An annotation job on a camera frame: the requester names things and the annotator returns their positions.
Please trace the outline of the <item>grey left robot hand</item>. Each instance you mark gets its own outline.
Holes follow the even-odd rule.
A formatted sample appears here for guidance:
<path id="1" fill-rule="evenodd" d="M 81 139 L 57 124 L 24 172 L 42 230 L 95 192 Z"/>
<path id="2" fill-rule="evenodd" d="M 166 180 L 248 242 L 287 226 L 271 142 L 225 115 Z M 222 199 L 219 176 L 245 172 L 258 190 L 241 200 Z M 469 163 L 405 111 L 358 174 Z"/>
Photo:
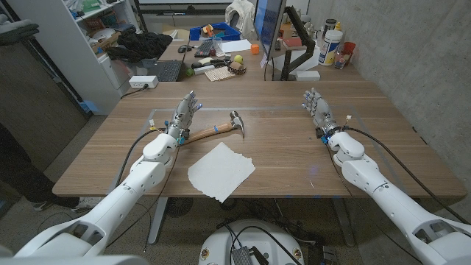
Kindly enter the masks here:
<path id="1" fill-rule="evenodd" d="M 183 97 L 172 114 L 167 129 L 168 135 L 176 140 L 181 138 L 183 132 L 191 126 L 195 112 L 202 107 L 202 104 L 197 104 L 197 101 L 198 99 L 193 91 Z"/>

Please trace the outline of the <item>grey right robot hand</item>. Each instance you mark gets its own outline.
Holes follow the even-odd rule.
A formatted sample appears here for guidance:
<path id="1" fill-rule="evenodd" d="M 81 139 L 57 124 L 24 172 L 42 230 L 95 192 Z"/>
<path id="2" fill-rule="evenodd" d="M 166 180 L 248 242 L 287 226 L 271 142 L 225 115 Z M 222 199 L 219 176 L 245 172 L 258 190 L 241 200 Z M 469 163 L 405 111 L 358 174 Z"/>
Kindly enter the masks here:
<path id="1" fill-rule="evenodd" d="M 302 107 L 307 110 L 316 127 L 316 137 L 327 142 L 341 127 L 336 123 L 333 113 L 322 95 L 314 88 L 303 94 Z"/>

